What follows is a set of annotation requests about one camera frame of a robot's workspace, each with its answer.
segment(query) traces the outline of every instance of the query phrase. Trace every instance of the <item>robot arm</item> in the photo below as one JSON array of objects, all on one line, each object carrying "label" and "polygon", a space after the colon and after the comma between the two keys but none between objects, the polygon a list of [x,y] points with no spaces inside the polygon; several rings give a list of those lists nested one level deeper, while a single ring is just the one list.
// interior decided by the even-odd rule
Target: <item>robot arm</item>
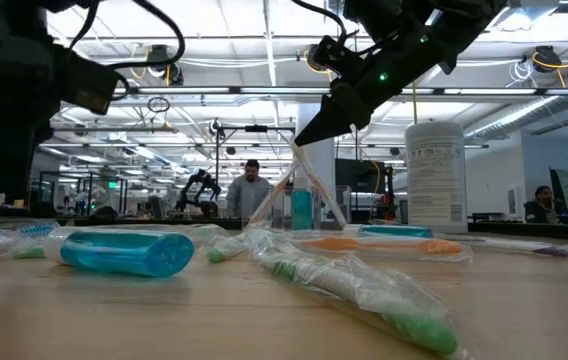
[{"label": "robot arm", "polygon": [[[506,0],[346,0],[344,17],[361,23],[375,45],[356,53],[344,46],[343,37],[322,39],[312,60],[340,77],[295,143],[302,146],[349,133],[351,124],[362,129],[378,106],[433,66],[439,64],[450,74],[457,55],[505,5]],[[439,15],[425,25],[436,9]]]}]

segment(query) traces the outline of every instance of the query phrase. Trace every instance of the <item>ceiling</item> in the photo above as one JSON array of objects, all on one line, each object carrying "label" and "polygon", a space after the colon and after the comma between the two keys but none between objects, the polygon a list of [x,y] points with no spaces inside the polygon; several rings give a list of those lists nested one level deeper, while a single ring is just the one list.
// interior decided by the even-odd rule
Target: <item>ceiling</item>
[{"label": "ceiling", "polygon": [[[324,5],[323,0],[308,2],[320,7]],[[289,0],[154,0],[152,3],[170,16],[187,38],[186,53],[179,64],[185,86],[327,87],[330,78],[334,77],[334,74],[312,71],[304,61],[304,54],[309,45],[319,42],[323,35],[335,35],[335,24]],[[82,26],[85,16],[86,10],[81,8],[49,14],[49,32],[60,43],[68,44]],[[358,29],[355,23],[346,21],[346,25],[349,31]],[[525,65],[517,69],[515,66],[523,54],[530,56],[538,45],[552,45],[562,61],[568,63],[568,13],[552,14],[518,26],[490,29],[459,56],[458,67],[452,74],[447,76],[439,68],[434,68],[419,78],[416,86],[418,89],[559,87],[555,73],[529,74]],[[270,30],[269,37],[266,36],[267,29]],[[167,26],[132,1],[110,0],[101,3],[93,28],[74,50],[81,56],[103,63],[131,58],[141,61],[153,44],[166,44],[175,49],[177,41]],[[359,35],[347,44],[362,49],[373,43],[360,29]],[[269,61],[271,48],[272,61]],[[122,74],[134,86],[165,86],[144,69],[135,69],[135,73],[124,70]],[[568,69],[564,76],[568,82]],[[294,127],[299,107],[319,101],[319,95],[171,95],[165,97],[170,109],[154,114],[146,107],[150,97],[131,97],[119,104],[113,103],[106,116],[97,116],[80,108],[63,107],[62,113],[51,120],[54,128],[86,126],[106,130],[77,134],[60,130],[43,150],[68,161],[70,169],[109,164],[128,176],[131,174],[124,171],[125,166],[129,166],[128,169],[133,165],[138,168],[148,166],[142,169],[143,177],[175,176],[178,182],[185,182],[187,172],[176,169],[186,167],[192,173],[204,168],[214,172],[215,148],[208,146],[215,143],[209,132],[212,120],[217,119],[223,126],[259,124]],[[363,143],[402,144],[404,131],[415,117],[417,121],[449,120],[468,126],[512,103],[530,101],[487,96],[436,98],[418,93],[415,114],[410,96],[400,100],[389,101],[375,111],[371,125],[359,134]],[[292,157],[290,150],[284,146],[288,136],[290,132],[259,134],[238,131],[228,138],[226,145],[259,143],[261,146],[237,147],[235,155],[228,155],[222,149],[220,158],[224,159],[225,168],[220,181],[224,184],[239,175],[242,160],[248,158],[271,160],[272,164],[264,169],[263,174],[275,181]],[[342,144],[353,143],[351,136],[339,140]],[[78,146],[84,143],[98,146]],[[127,150],[122,150],[123,143],[158,146],[131,147],[133,150],[127,153]],[[208,147],[196,148],[196,143],[208,144]],[[161,147],[162,144],[171,144],[172,147]],[[389,154],[388,147],[367,148],[367,152],[374,159],[395,159]],[[343,147],[340,156],[353,157],[355,149]],[[137,180],[153,182],[146,178]]]}]

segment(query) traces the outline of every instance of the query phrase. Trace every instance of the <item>desk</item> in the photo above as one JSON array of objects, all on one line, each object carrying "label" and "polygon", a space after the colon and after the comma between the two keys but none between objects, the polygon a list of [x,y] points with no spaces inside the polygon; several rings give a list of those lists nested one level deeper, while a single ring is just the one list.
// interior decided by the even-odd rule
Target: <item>desk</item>
[{"label": "desk", "polygon": [[[568,359],[568,260],[476,251],[471,264],[393,267],[455,310],[479,359]],[[198,258],[168,280],[0,259],[5,359],[435,357],[291,291],[240,256],[218,265]]]}]

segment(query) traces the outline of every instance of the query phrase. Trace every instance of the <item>metal frame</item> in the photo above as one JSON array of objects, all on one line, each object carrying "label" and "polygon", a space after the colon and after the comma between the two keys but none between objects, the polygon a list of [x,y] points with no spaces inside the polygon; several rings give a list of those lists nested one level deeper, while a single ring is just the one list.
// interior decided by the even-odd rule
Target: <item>metal frame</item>
[{"label": "metal frame", "polygon": [[[77,176],[70,176],[67,174],[77,174],[76,172],[73,171],[42,171],[40,172],[40,178],[39,178],[39,182],[37,185],[37,205],[39,206],[42,203],[42,182],[44,181],[44,176],[56,176],[58,178],[64,178],[64,179],[77,179],[77,190],[80,191],[80,189],[82,189],[81,191],[86,191],[86,183],[88,181],[88,206],[86,208],[86,216],[91,216],[91,201],[93,200],[93,180],[99,181],[99,180],[105,180],[105,181],[111,181],[111,180],[115,180],[117,182],[120,182],[120,196],[119,196],[119,208],[118,208],[118,214],[121,214],[122,212],[126,212],[126,198],[128,197],[128,180],[124,179],[124,178],[119,178],[116,176],[103,176],[103,175],[99,175],[99,174],[95,174],[95,173],[89,173],[88,176],[86,177],[77,177]],[[51,185],[53,186],[51,189],[51,197],[55,198],[55,186],[54,186],[54,182],[51,182]]]},{"label": "metal frame", "polygon": [[[224,145],[238,130],[244,130],[246,132],[256,132],[256,131],[249,131],[253,126],[220,126],[217,128],[215,132],[215,185],[219,186],[219,177],[220,177],[220,146]],[[283,138],[286,139],[286,136],[282,134],[282,131],[290,131],[295,136],[295,128],[293,127],[272,127],[272,126],[260,126],[261,129],[266,129],[264,132],[268,131],[275,131]],[[226,135],[224,141],[220,143],[220,132],[224,130],[230,130],[231,132]]]}]

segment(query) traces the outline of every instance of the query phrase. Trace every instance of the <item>white column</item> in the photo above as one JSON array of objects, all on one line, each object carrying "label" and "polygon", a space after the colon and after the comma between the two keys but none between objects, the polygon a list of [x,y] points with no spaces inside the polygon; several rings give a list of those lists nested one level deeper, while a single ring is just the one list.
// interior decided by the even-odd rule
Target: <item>white column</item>
[{"label": "white column", "polygon": [[[295,133],[299,134],[320,110],[320,104],[299,104]],[[308,144],[303,147],[315,175],[324,181],[329,189],[335,188],[335,141],[333,138]],[[298,168],[297,175],[305,176]]]}]

